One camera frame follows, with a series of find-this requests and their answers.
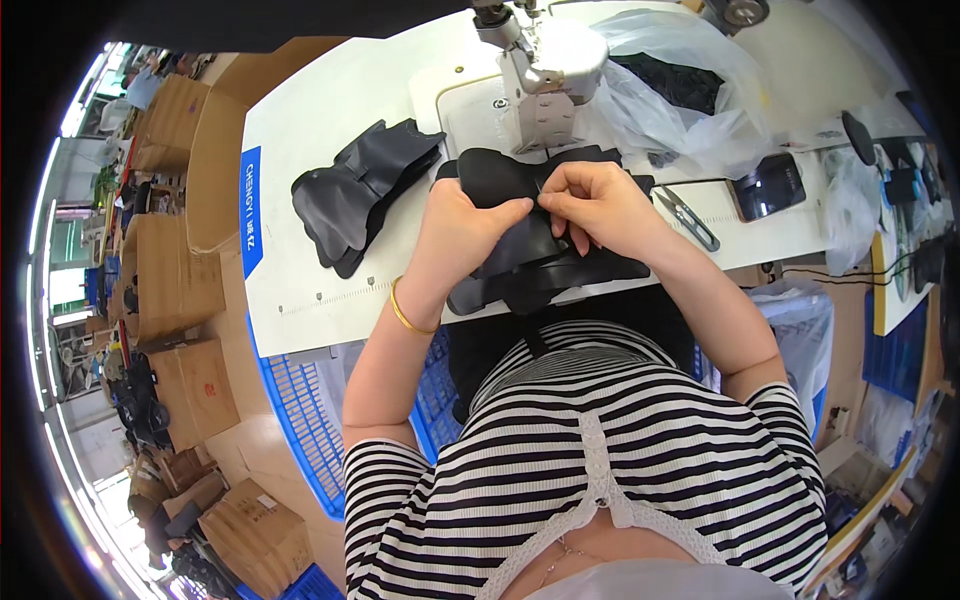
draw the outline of woman's left hand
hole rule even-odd
[[[477,208],[459,180],[438,180],[427,198],[404,279],[415,280],[421,293],[443,304],[453,286],[483,264],[500,236],[533,206],[533,200],[518,198],[495,208]]]

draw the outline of necklace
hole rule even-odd
[[[610,562],[610,561],[608,561],[607,559],[602,559],[602,558],[600,558],[600,557],[598,557],[598,556],[595,556],[595,555],[593,555],[593,554],[590,554],[589,552],[584,552],[583,550],[577,550],[576,548],[571,548],[570,546],[566,545],[566,541],[564,541],[564,536],[560,536],[560,539],[557,540],[557,541],[560,543],[561,546],[564,547],[564,553],[563,553],[563,555],[562,555],[560,558],[558,558],[556,561],[554,561],[552,565],[550,565],[550,568],[546,569],[546,573],[543,573],[543,579],[540,580],[540,585],[537,586],[537,589],[540,589],[540,588],[543,587],[543,584],[546,583],[547,578],[550,577],[550,573],[552,573],[553,570],[554,570],[555,568],[557,568],[557,563],[559,563],[560,561],[562,561],[563,559],[565,559],[566,557],[568,557],[568,556],[571,555],[571,554],[576,554],[577,556],[590,557],[590,558],[594,559],[595,561],[600,561],[601,563],[609,563],[609,562]]]

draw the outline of hand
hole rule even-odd
[[[459,180],[437,181],[426,201],[420,238],[404,281],[416,279],[422,293],[443,302],[533,205],[529,198],[518,198],[495,208],[477,208],[460,189]]]
[[[581,256],[590,241],[621,256],[646,262],[651,251],[676,232],[634,179],[613,162],[564,162],[550,175],[538,198],[550,211],[557,237],[570,222],[570,237]]]

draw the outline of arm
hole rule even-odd
[[[663,221],[633,179],[613,163],[567,162],[543,186],[540,205],[560,235],[570,223],[581,254],[589,239],[657,274],[707,357],[724,393],[741,402],[785,381],[777,340],[763,315],[710,258]]]
[[[480,266],[504,231],[533,207],[529,199],[479,209],[457,180],[440,180],[430,191],[420,237],[406,274],[396,285],[396,303],[413,327],[440,322],[450,290]],[[408,329],[387,302],[347,384],[344,445],[372,438],[417,447],[407,418],[433,336]]]

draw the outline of white lace trim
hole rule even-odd
[[[692,525],[667,513],[631,500],[623,493],[610,469],[607,438],[596,411],[580,415],[581,438],[587,458],[588,485],[584,499],[566,513],[553,515],[543,529],[524,542],[507,557],[476,595],[476,600],[497,600],[530,562],[574,529],[584,527],[596,515],[597,507],[606,502],[613,525],[619,529],[650,529],[679,545],[700,564],[726,564],[720,552]]]

